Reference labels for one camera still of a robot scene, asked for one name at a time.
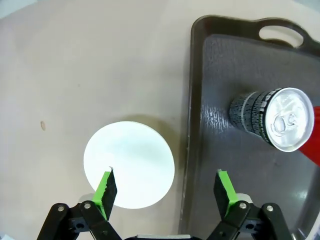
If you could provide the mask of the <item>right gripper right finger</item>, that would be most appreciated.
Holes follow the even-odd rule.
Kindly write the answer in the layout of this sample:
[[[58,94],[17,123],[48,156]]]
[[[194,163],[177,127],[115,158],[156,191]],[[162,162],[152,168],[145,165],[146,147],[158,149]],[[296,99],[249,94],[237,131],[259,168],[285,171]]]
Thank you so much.
[[[240,233],[249,233],[254,240],[292,239],[281,208],[275,203],[257,207],[240,200],[227,171],[216,172],[213,193],[221,221],[209,240],[235,240]]]

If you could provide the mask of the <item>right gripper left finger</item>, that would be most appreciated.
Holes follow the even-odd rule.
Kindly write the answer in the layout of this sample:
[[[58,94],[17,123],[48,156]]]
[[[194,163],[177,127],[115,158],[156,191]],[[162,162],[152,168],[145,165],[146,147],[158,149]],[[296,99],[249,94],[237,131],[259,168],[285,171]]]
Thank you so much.
[[[106,171],[93,195],[69,207],[56,203],[50,208],[38,234],[38,240],[76,240],[89,232],[95,240],[119,240],[121,237],[109,222],[117,195],[114,172]]]

